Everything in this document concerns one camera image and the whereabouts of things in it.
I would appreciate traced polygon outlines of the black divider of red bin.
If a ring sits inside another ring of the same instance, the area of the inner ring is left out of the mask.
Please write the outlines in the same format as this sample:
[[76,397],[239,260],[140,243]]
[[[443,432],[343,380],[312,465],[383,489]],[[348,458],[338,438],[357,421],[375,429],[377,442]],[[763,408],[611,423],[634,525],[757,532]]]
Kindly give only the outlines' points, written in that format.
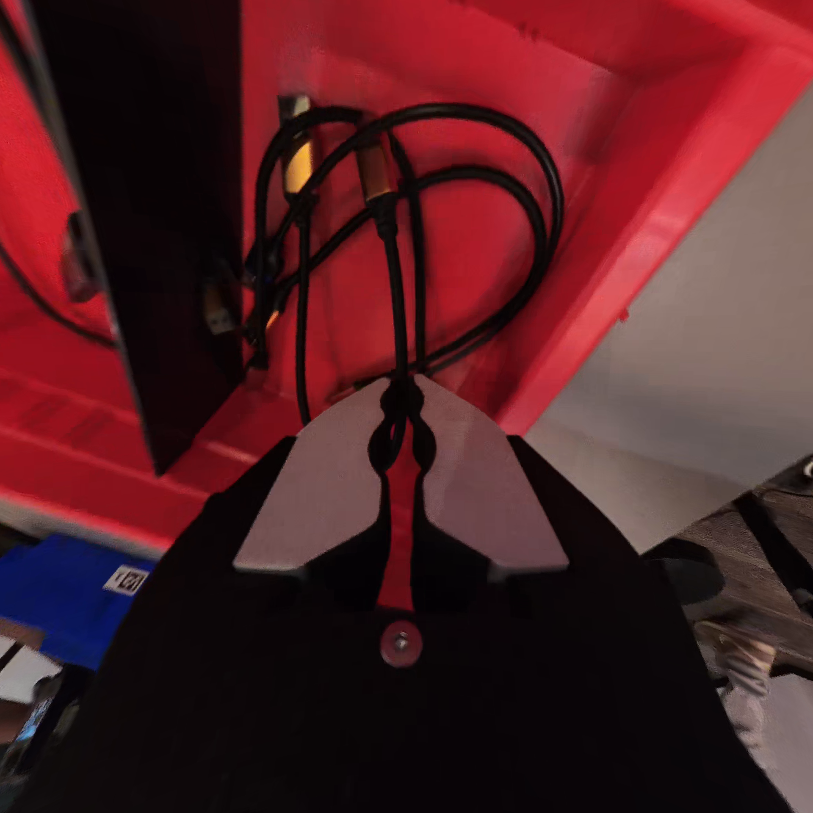
[[24,8],[160,476],[243,377],[241,4]]

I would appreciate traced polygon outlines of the blue plastic bin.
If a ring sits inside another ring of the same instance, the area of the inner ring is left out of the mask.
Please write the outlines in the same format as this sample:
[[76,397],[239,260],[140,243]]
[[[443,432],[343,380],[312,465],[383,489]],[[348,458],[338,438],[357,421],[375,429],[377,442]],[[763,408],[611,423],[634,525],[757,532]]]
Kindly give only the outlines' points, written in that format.
[[44,634],[41,652],[98,670],[156,562],[53,534],[1,558],[1,615]]

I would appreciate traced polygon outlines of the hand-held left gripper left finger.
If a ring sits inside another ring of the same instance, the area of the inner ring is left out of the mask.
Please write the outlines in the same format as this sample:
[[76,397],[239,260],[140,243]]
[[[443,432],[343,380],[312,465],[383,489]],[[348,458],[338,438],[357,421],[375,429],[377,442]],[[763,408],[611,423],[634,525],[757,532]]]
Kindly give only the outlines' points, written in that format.
[[391,381],[380,378],[295,438],[238,553],[238,572],[315,581],[374,609],[391,545]]

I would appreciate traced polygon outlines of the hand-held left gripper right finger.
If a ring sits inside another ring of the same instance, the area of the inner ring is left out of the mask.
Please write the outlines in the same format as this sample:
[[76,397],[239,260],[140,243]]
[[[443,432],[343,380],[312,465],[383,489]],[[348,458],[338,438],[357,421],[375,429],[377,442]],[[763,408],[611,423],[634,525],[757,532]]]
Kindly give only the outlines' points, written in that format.
[[412,523],[415,609],[466,609],[487,584],[570,560],[512,443],[484,412],[424,375],[412,384],[420,470]]

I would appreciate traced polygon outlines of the thick black cable black plug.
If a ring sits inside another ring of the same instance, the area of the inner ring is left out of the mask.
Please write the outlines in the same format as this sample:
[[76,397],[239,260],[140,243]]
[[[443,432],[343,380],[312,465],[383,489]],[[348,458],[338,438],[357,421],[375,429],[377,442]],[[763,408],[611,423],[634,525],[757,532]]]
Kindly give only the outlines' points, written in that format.
[[3,243],[1,243],[1,261],[22,294],[32,302],[35,308],[39,310],[47,320],[96,346],[100,346],[108,351],[118,350],[118,345],[114,338],[106,337],[101,333],[87,329],[85,326],[66,318],[66,316],[58,312],[50,302],[36,290],[36,287],[19,268],[19,265],[11,257],[11,254]]

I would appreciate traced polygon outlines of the red plastic bin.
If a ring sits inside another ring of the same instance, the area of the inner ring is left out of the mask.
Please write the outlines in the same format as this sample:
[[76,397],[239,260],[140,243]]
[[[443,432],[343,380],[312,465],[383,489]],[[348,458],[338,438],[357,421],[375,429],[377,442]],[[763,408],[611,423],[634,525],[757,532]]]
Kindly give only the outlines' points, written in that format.
[[[96,346],[47,320],[2,265],[2,522],[165,550],[209,496],[301,427],[298,294],[166,473],[153,469],[102,288],[69,301],[59,259],[80,210],[51,126],[25,2],[2,2],[32,60],[2,43],[2,243]],[[534,255],[508,192],[449,180],[421,194],[429,370],[507,432],[531,429],[811,83],[811,2],[239,2],[243,261],[255,239],[278,98],[384,117],[421,177],[516,178],[558,247],[500,331],[442,350],[518,299]]]

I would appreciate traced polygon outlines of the person's shoe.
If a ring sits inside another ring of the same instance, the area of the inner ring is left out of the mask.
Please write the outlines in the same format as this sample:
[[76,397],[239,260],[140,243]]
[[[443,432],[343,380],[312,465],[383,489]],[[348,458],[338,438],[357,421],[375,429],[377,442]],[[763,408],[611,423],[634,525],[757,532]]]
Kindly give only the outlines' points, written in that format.
[[777,658],[777,644],[761,630],[736,619],[712,618],[694,624],[697,638],[715,652],[719,670],[736,689],[763,698]]

